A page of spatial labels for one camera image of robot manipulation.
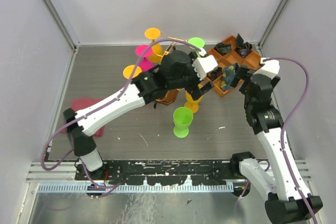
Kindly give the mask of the pink plastic wine glass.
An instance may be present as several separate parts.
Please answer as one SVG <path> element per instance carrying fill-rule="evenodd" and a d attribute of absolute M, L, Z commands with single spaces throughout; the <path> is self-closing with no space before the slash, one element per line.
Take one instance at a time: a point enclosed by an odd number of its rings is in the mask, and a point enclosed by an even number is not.
<path fill-rule="evenodd" d="M 143 52 L 147 49 L 147 47 L 148 47 L 147 45 L 139 45 L 135 49 L 135 54 L 139 58 L 142 58 L 139 63 L 139 67 L 141 68 L 142 71 L 148 71 L 149 69 L 154 67 L 154 64 L 149 60 L 149 57 L 153 53 L 152 48 L 148 49 L 146 53 L 142 56 Z"/>

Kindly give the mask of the green wine glass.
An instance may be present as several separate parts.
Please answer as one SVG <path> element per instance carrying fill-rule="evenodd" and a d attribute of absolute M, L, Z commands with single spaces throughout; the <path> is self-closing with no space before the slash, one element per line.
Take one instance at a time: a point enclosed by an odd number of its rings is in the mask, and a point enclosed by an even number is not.
<path fill-rule="evenodd" d="M 184 106 L 177 108 L 173 113 L 174 135 L 179 138 L 187 137 L 193 118 L 194 114 L 189 108 Z"/>
<path fill-rule="evenodd" d="M 196 46 L 197 48 L 203 48 L 205 46 L 205 41 L 200 37 L 192 37 L 187 42 Z"/>

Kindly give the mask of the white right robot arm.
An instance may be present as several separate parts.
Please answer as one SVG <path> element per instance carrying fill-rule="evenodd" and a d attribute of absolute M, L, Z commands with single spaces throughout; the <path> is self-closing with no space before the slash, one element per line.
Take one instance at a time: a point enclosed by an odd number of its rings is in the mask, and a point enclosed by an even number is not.
<path fill-rule="evenodd" d="M 271 223 L 316 222 L 322 200 L 303 181 L 285 137 L 282 116 L 272 103 L 278 72 L 278 65 L 263 65 L 257 71 L 241 66 L 231 83 L 234 87 L 243 81 L 239 90 L 245 96 L 246 120 L 267 154 L 273 175 L 267 174 L 250 152 L 232 155 L 230 166 L 258 190 Z"/>

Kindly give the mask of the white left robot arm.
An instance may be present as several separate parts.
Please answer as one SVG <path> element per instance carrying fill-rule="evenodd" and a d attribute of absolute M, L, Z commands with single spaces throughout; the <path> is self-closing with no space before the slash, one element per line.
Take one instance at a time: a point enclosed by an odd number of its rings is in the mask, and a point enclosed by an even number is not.
<path fill-rule="evenodd" d="M 141 72 L 126 87 L 85 109 L 64 111 L 66 133 L 74 155 L 88 172 L 102 169 L 103 160 L 93 135 L 101 127 L 121 115 L 163 98 L 169 91 L 184 89 L 193 99 L 199 99 L 213 84 L 198 85 L 218 67 L 214 56 L 197 56 L 174 50 L 164 56 L 161 63 Z"/>

